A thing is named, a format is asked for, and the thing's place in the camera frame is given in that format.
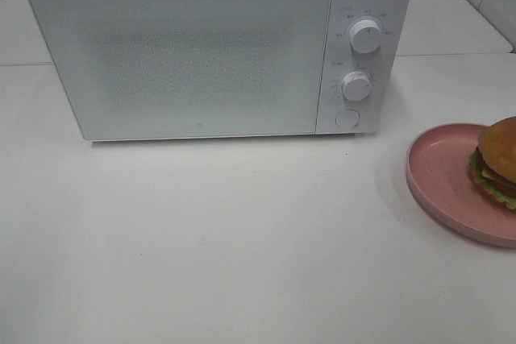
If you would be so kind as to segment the round white door button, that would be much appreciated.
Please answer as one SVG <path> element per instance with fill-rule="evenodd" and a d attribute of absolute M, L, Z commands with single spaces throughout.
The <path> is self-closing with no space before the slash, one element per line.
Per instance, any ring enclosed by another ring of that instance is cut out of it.
<path fill-rule="evenodd" d="M 355 128 L 360 122 L 360 113 L 354 109 L 341 110 L 335 117 L 335 124 L 343 129 Z"/>

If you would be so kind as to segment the white timer knob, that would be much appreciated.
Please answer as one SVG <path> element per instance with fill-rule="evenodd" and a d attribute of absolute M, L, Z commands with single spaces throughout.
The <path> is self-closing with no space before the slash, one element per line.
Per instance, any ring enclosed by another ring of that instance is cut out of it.
<path fill-rule="evenodd" d="M 354 71 L 345 75 L 339 86 L 345 100 L 359 102 L 369 96 L 372 89 L 371 77 L 362 71 Z"/>

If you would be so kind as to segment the white microwave door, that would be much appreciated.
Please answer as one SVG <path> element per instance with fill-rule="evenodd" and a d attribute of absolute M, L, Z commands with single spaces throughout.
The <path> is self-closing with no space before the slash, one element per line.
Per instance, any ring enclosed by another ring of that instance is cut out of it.
<path fill-rule="evenodd" d="M 307 135 L 329 0 L 29 0 L 91 141 Z"/>

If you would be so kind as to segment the pink round plate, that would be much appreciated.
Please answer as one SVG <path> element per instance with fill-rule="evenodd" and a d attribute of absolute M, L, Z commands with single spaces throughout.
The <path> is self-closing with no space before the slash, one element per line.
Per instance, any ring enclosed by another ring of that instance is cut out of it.
<path fill-rule="evenodd" d="M 436 221 L 484 244 L 515 248 L 515 212 L 474 183 L 469 156 L 486 125 L 448 123 L 421 133 L 406 156 L 414 199 Z"/>

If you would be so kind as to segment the burger with lettuce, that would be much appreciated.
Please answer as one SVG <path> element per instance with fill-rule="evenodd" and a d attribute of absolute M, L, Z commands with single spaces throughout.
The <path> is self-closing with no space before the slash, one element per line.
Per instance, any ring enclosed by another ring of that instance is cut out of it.
<path fill-rule="evenodd" d="M 515 211 L 515 117 L 486 127 L 469 156 L 472 181 L 499 206 Z"/>

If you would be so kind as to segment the upper white power knob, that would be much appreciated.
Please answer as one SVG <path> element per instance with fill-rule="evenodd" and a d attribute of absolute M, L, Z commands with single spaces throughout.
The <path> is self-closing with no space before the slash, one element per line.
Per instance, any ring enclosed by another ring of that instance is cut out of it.
<path fill-rule="evenodd" d="M 349 28 L 350 44 L 359 54 L 369 54 L 381 45 L 381 25 L 374 18 L 362 18 Z"/>

